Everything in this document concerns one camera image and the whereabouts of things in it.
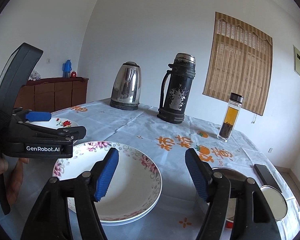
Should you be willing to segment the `left hand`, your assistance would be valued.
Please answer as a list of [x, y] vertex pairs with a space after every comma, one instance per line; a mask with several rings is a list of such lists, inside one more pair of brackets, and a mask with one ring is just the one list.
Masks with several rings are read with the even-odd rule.
[[[9, 205], [15, 204], [21, 185], [23, 183], [23, 164], [28, 164], [28, 158], [19, 158], [13, 169], [9, 174], [6, 183], [6, 197]], [[0, 158], [0, 175], [7, 171], [9, 165], [8, 162]]]

